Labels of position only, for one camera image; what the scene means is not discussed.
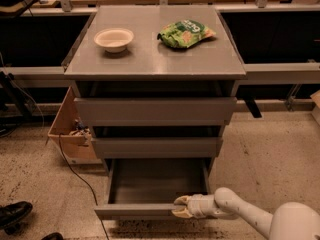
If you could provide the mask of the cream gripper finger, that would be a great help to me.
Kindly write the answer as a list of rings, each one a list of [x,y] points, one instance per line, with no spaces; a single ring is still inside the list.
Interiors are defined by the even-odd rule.
[[[172,214],[178,218],[183,218],[183,219],[190,219],[193,217],[193,215],[189,212],[187,208],[173,210]]]
[[[174,201],[174,204],[175,205],[187,205],[189,200],[190,200],[189,195],[180,196]]]

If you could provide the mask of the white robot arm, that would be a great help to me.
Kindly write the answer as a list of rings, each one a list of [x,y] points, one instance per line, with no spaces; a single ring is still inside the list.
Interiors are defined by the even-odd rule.
[[[240,217],[266,240],[320,240],[320,214],[298,202],[284,203],[271,214],[221,187],[210,195],[178,197],[174,204],[180,206],[172,210],[178,218]]]

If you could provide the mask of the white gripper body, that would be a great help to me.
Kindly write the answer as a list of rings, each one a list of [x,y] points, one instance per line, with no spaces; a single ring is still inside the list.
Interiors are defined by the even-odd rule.
[[[202,194],[189,197],[186,208],[192,218],[215,217],[219,209],[213,195]]]

